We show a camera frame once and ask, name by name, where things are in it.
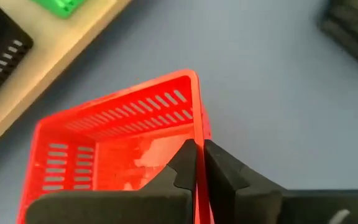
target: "basket slot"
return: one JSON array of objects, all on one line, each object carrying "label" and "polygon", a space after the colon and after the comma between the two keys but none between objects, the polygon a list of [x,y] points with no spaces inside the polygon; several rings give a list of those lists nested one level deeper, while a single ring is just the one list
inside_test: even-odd
[{"label": "basket slot", "polygon": [[65,127],[93,139],[123,137],[192,122],[191,96],[185,91],[160,91],[151,96],[117,100],[102,111],[93,110]]},{"label": "basket slot", "polygon": [[[73,142],[80,139],[55,134],[64,141],[42,139],[35,151],[28,183],[31,193],[26,194],[25,207],[41,195],[57,190],[92,188],[94,147],[88,143]],[[79,158],[82,157],[79,155],[86,155],[86,158]]]}]

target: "green object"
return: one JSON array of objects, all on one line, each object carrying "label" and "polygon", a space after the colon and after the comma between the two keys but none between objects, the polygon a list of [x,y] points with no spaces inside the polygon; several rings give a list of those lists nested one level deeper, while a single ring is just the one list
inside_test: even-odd
[{"label": "green object", "polygon": [[56,16],[70,17],[73,12],[86,0],[33,0],[42,7],[48,9]]}]

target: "wooden board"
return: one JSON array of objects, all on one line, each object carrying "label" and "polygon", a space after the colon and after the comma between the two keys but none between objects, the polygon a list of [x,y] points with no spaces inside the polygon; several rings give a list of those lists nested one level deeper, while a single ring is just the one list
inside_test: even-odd
[{"label": "wooden board", "polygon": [[0,0],[34,39],[33,49],[0,89],[0,136],[129,2],[88,0],[63,20],[30,0]]}]

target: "blue table surface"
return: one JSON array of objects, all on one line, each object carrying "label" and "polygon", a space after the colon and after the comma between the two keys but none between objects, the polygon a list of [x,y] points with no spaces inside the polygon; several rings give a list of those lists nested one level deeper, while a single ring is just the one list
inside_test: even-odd
[{"label": "blue table surface", "polygon": [[37,120],[182,68],[214,141],[289,189],[358,188],[358,62],[319,31],[326,0],[134,1],[0,138],[15,223]]}]

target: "black foam pad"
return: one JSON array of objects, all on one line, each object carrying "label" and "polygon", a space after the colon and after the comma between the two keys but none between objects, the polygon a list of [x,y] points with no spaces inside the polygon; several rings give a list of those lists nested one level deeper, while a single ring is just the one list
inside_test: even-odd
[{"label": "black foam pad", "polygon": [[26,224],[192,224],[197,145],[185,141],[138,191],[60,191],[28,208]]},{"label": "black foam pad", "polygon": [[358,0],[331,1],[320,27],[358,59]]},{"label": "black foam pad", "polygon": [[205,141],[209,200],[216,224],[275,223],[285,189],[210,140]]},{"label": "black foam pad", "polygon": [[348,215],[336,223],[358,224],[358,190],[287,191],[278,223],[329,223],[340,213]]}]

